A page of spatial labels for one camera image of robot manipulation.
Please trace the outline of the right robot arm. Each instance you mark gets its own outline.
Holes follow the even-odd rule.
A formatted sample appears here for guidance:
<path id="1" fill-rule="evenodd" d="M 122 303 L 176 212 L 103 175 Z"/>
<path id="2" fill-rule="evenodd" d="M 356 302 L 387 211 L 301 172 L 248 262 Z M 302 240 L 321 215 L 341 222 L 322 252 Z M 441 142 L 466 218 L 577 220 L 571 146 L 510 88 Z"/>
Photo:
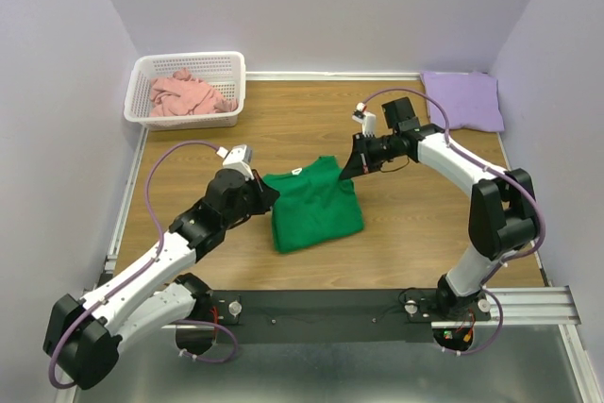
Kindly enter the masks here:
<path id="1" fill-rule="evenodd" d="M 421 163 L 444 176 L 469 198 L 469 245 L 458 263 L 438 281 L 435 309 L 452 316 L 477 302 L 483 286 L 529 243 L 541 240 L 542 216 L 536 208 L 532 180 L 522 169 L 506 170 L 469 152 L 443 127 L 420 123 L 411 100 L 382 106 L 390 134 L 377 136 L 374 114 L 361 102 L 353 119 L 361 132 L 352 138 L 342 180 L 378 172 L 399 157 Z"/>

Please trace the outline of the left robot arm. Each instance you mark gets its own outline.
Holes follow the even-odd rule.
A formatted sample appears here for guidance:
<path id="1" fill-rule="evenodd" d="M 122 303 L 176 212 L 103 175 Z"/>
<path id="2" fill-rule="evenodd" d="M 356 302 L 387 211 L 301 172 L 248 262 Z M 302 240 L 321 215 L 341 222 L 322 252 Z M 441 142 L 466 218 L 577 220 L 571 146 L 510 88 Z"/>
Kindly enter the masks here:
<path id="1" fill-rule="evenodd" d="M 50 358 L 51 384 L 90 389 L 109 374 L 129 344 L 167 324 L 221 330 L 210 287 L 188 269 L 221 244 L 230 229 L 267 213 L 278 198 L 279 192 L 257 172 L 222 169 L 204 196 L 122 273 L 80 298 L 60 298 L 42 346 Z"/>

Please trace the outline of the green t-shirt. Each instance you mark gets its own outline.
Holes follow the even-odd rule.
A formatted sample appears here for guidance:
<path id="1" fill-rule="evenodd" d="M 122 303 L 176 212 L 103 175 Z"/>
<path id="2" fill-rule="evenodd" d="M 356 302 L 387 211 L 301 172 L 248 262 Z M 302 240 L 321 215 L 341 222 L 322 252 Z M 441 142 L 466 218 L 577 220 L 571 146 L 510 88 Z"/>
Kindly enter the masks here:
<path id="1" fill-rule="evenodd" d="M 340 180 L 341 167 L 333 156 L 263 180 L 279 192 L 272 210 L 275 250 L 293 253 L 363 231 L 364 221 L 354 183 Z"/>

